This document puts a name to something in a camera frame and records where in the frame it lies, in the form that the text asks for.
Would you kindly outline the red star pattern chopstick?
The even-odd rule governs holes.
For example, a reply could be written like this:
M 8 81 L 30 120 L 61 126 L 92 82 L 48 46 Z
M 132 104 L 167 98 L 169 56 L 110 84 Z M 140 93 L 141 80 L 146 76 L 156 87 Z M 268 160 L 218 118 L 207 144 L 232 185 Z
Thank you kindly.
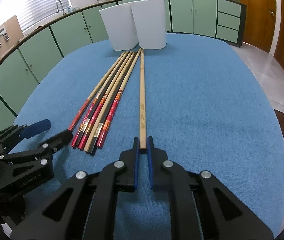
M 115 81 L 117 81 L 120 73 L 128 62 L 130 56 L 133 54 L 132 51 L 125 52 L 121 60 L 118 62 L 118 66 L 113 71 L 110 77 L 107 78 L 106 84 L 102 86 L 102 91 L 98 92 L 99 96 L 95 99 L 93 107 L 90 107 L 89 114 L 85 119 L 84 124 L 81 127 L 81 130 L 78 132 L 76 141 L 72 143 L 73 147 L 77 147 L 80 150 L 83 150 L 85 144 L 88 140 L 88 137 L 93 129 L 93 126 L 98 118 L 100 111 L 108 98 L 108 95 L 113 88 Z
M 127 74 L 125 75 L 120 87 L 118 88 L 118 92 L 115 96 L 115 99 L 113 100 L 112 106 L 111 106 L 111 108 L 108 112 L 108 115 L 107 115 L 107 118 L 106 118 L 106 120 L 103 124 L 102 130 L 99 133 L 99 137 L 98 137 L 98 140 L 97 140 L 97 143 L 96 143 L 97 148 L 103 147 L 103 144 L 105 142 L 105 139 L 106 139 L 106 136 L 107 136 L 107 133 L 108 133 L 108 130 L 109 130 L 109 126 L 111 125 L 113 116 L 115 114 L 115 111 L 116 111 L 117 106 L 119 104 L 119 101 L 121 99 L 122 93 L 123 93 L 123 91 L 126 87 L 126 83 L 129 80 L 131 72 L 132 72 L 133 68 L 135 67 L 137 59 L 139 58 L 139 56 L 141 54 L 141 50 L 142 50 L 141 48 L 138 50 L 137 54 L 135 55 L 135 58 L 133 59 L 133 62 L 131 63 L 131 66 L 130 66 Z

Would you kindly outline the green lower kitchen cabinets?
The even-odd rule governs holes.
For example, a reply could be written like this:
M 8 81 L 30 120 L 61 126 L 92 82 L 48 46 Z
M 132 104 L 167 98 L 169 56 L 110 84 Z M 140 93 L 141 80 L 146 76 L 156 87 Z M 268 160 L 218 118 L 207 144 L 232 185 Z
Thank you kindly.
M 66 55 L 108 38 L 101 9 L 144 0 L 91 5 L 36 29 L 0 59 L 0 130 L 13 124 L 37 85 Z M 196 34 L 241 46 L 245 4 L 233 0 L 164 0 L 170 33 Z

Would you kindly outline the chrome kitchen faucet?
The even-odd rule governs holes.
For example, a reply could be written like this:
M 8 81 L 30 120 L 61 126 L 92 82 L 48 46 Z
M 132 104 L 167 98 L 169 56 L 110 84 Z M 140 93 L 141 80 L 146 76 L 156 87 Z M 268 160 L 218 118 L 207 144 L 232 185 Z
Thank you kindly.
M 66 12 L 63 7 L 63 3 L 61 0 L 56 0 L 56 13 L 62 12 L 62 15 L 66 15 Z

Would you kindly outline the white double utensil holder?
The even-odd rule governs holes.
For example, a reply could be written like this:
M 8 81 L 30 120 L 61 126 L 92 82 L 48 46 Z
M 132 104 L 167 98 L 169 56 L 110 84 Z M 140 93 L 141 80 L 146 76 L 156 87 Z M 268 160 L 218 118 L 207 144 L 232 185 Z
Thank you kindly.
M 165 0 L 134 1 L 99 13 L 114 51 L 166 47 Z

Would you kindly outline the blue table mat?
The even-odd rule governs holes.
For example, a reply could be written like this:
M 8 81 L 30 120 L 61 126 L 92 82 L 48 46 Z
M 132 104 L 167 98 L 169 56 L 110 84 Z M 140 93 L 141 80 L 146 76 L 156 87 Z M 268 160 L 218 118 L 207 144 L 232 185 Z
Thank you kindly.
M 65 56 L 30 95 L 15 124 L 51 121 L 46 133 L 12 150 L 31 150 L 68 128 L 89 92 L 119 57 L 109 41 Z M 284 140 L 267 96 L 227 43 L 168 34 L 166 47 L 144 50 L 147 135 L 187 171 L 209 170 L 277 236 L 284 218 Z M 140 59 L 94 156 L 70 146 L 53 155 L 54 178 L 24 196 L 26 217 L 77 171 L 99 172 L 139 136 Z M 166 192 L 150 188 L 139 159 L 138 188 L 118 195 L 114 239 L 171 239 Z

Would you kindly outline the red striped end chopstick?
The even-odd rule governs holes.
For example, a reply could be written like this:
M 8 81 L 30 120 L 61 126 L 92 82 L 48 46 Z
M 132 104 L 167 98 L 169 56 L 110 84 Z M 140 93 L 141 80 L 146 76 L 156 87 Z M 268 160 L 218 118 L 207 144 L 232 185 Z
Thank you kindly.
M 107 77 L 110 76 L 110 74 L 113 72 L 113 70 L 115 70 L 115 67 L 119 65 L 119 62 L 124 58 L 124 56 L 126 56 L 128 54 L 128 51 L 125 51 L 123 53 L 120 54 L 120 56 L 118 57 L 118 59 L 112 64 L 112 66 L 109 68 L 109 70 L 105 73 L 105 75 L 101 78 L 101 80 L 98 82 L 98 84 L 94 87 L 94 89 L 91 91 L 91 93 L 89 94 L 89 96 L 87 97 L 87 99 L 84 101 L 83 105 L 81 106 L 81 108 L 78 110 L 77 114 L 75 115 L 75 117 L 73 118 L 71 124 L 68 127 L 68 130 L 73 131 L 74 128 L 76 127 L 77 123 L 79 122 L 81 116 L 83 115 L 83 113 L 85 112 L 85 110 L 87 109 L 89 103 L 91 102 L 91 100 L 93 99 L 94 95 L 98 92 L 98 90 L 102 87 L 102 85 L 105 83 Z

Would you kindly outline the brown board with device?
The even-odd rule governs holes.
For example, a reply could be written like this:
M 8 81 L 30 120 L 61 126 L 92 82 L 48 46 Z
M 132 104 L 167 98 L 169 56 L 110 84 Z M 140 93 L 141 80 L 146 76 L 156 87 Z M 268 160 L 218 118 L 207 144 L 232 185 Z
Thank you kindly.
M 16 15 L 0 25 L 0 60 L 23 38 Z

